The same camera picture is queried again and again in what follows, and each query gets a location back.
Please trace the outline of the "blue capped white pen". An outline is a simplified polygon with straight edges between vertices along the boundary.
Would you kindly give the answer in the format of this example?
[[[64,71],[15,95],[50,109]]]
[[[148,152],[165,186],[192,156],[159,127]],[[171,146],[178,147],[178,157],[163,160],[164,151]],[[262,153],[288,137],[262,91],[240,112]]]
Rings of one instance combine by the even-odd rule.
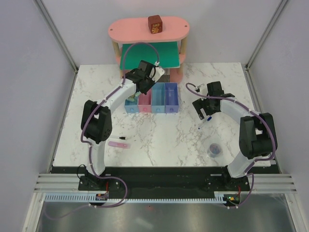
[[[207,117],[206,119],[203,119],[203,120],[199,123],[197,129],[200,130],[201,128],[203,128],[211,119],[212,119],[212,116],[209,116],[209,117]]]

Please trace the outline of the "purple drawer box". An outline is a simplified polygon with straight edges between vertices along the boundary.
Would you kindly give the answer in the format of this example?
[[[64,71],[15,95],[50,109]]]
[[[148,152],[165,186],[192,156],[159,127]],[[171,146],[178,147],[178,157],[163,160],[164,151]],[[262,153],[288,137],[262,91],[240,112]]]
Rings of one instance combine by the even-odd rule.
[[[165,113],[177,113],[179,110],[177,83],[165,83]]]

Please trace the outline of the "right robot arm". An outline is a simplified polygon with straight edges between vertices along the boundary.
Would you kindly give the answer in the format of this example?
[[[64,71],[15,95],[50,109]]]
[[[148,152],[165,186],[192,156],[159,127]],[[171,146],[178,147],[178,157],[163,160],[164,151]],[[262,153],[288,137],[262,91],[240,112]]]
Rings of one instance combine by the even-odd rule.
[[[273,116],[249,109],[238,101],[235,95],[225,93],[221,82],[207,84],[207,94],[201,93],[201,86],[185,84],[188,91],[199,96],[192,102],[200,120],[205,116],[224,113],[239,125],[239,153],[224,167],[221,184],[226,190],[233,190],[238,178],[249,174],[256,162],[274,158],[278,148]]]

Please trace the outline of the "pink highlighter pen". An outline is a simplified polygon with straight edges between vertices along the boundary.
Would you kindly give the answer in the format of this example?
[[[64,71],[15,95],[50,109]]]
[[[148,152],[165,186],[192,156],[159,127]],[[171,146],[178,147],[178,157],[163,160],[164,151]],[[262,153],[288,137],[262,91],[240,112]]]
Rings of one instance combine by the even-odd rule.
[[[108,146],[117,147],[117,148],[121,148],[121,149],[130,149],[130,144],[114,142],[114,141],[109,141]]]

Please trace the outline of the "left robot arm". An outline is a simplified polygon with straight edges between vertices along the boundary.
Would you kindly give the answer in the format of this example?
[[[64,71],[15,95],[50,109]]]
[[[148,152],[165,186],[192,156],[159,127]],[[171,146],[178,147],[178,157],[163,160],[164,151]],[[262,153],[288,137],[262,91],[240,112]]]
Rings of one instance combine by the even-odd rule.
[[[130,96],[147,94],[165,74],[159,62],[151,64],[142,60],[139,66],[123,74],[121,82],[101,102],[88,100],[84,104],[81,121],[81,142],[88,144],[87,173],[82,177],[89,187],[101,190],[106,185],[102,176],[106,165],[104,151],[106,141],[112,133],[112,114]]]

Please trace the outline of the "pink wooden tiered shelf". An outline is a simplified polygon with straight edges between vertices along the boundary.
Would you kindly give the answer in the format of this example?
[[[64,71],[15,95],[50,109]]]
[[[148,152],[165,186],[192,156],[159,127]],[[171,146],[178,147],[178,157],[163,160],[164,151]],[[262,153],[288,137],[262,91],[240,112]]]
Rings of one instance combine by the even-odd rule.
[[[124,18],[113,22],[108,28],[112,40],[115,57],[120,69],[125,69],[125,59],[128,51],[138,45],[145,44],[154,49],[159,61],[159,54],[151,43],[177,42],[180,66],[170,69],[170,82],[180,83],[183,79],[183,63],[186,58],[189,23],[178,16],[161,16],[163,30],[152,34],[148,28],[147,17]]]

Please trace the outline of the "light blue drawer box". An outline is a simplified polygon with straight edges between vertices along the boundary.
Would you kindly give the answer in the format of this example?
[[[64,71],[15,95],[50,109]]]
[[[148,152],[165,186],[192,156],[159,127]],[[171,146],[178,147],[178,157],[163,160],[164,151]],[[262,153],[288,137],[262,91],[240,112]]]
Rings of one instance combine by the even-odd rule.
[[[138,113],[138,97],[126,99],[124,107],[128,114]]]

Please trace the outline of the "green highlighter pen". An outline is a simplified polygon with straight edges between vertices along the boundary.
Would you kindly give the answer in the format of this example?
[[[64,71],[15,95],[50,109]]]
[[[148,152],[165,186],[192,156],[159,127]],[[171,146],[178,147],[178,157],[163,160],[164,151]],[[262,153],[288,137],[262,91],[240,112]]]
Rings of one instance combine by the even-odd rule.
[[[136,92],[135,94],[131,95],[129,98],[130,98],[132,101],[137,101],[140,94],[141,94],[140,91],[139,91],[139,92]]]

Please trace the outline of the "teal blue drawer box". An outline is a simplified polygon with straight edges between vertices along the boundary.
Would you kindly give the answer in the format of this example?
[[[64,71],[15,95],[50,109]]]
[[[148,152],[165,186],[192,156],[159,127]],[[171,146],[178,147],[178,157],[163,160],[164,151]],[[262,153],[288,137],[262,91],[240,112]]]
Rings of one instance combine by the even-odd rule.
[[[156,83],[152,87],[152,113],[165,113],[165,83]]]

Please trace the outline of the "pink drawer box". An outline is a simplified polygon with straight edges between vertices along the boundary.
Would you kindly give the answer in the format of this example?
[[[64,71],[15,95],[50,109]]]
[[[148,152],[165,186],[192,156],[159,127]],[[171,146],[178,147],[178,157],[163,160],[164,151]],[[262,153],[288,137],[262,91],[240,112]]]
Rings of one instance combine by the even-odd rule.
[[[146,94],[141,93],[138,98],[138,108],[141,113],[150,113],[152,93],[149,90]]]

